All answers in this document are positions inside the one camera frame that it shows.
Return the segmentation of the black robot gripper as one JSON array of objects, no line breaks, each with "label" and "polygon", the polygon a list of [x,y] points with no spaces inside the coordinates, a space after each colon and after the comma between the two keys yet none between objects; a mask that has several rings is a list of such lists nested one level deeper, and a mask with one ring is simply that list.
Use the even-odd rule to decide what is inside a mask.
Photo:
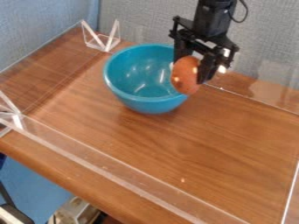
[{"label": "black robot gripper", "polygon": [[173,18],[170,37],[174,39],[174,61],[198,52],[198,83],[209,81],[219,66],[230,68],[239,46],[227,33],[234,20],[238,0],[199,0],[194,19]]}]

